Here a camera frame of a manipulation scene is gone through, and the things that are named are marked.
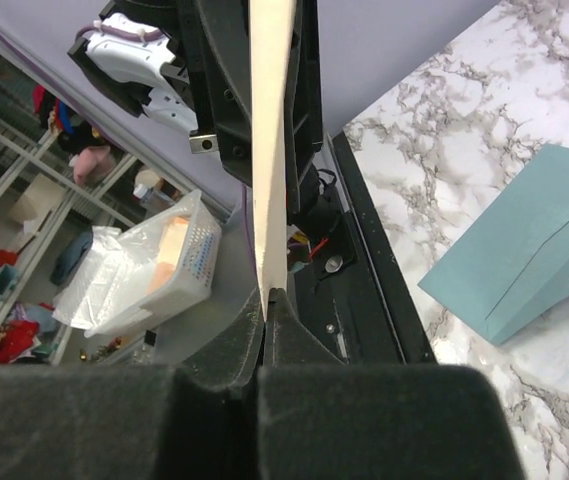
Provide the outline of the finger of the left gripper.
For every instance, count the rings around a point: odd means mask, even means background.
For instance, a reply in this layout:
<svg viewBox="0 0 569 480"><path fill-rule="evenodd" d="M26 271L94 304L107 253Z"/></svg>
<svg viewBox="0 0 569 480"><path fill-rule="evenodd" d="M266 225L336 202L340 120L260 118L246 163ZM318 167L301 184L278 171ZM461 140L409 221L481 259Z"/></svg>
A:
<svg viewBox="0 0 569 480"><path fill-rule="evenodd" d="M178 1L198 131L217 140L224 170L250 186L251 106L246 1Z"/></svg>
<svg viewBox="0 0 569 480"><path fill-rule="evenodd" d="M294 5L284 98L286 203L291 215L304 208L305 177L323 144L317 3Z"/></svg>

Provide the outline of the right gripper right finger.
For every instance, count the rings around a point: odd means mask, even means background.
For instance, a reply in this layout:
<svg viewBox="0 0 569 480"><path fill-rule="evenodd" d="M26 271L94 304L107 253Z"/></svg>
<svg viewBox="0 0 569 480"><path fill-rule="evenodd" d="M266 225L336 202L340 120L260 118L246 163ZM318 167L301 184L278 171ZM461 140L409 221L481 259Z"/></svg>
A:
<svg viewBox="0 0 569 480"><path fill-rule="evenodd" d="M480 372L345 365L281 289L266 304L257 374L263 479L521 479L499 398Z"/></svg>

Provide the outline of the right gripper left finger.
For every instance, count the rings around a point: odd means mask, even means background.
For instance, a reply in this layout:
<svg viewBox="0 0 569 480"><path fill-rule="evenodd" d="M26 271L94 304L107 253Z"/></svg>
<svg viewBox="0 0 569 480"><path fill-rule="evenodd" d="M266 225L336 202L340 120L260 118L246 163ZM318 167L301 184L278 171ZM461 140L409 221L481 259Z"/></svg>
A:
<svg viewBox="0 0 569 480"><path fill-rule="evenodd" d="M253 479L257 294L180 365L0 367L0 479Z"/></svg>

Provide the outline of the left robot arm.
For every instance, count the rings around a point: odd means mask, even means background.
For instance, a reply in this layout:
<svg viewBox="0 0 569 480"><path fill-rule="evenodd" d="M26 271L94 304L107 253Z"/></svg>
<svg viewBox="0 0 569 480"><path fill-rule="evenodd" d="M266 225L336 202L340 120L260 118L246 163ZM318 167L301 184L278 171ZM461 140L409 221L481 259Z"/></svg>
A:
<svg viewBox="0 0 569 480"><path fill-rule="evenodd" d="M323 123L317 4L293 6L284 139L295 216L319 196L312 161ZM252 183L248 2L111 1L68 55L124 111L186 131L193 152L218 152L230 175Z"/></svg>

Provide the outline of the blue-grey envelope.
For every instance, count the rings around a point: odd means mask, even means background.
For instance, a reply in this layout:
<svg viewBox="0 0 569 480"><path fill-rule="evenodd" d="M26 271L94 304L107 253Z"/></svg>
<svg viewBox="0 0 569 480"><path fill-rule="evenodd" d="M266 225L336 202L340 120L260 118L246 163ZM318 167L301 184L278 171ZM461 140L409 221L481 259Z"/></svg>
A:
<svg viewBox="0 0 569 480"><path fill-rule="evenodd" d="M419 286L494 345L569 297L569 148L543 146Z"/></svg>

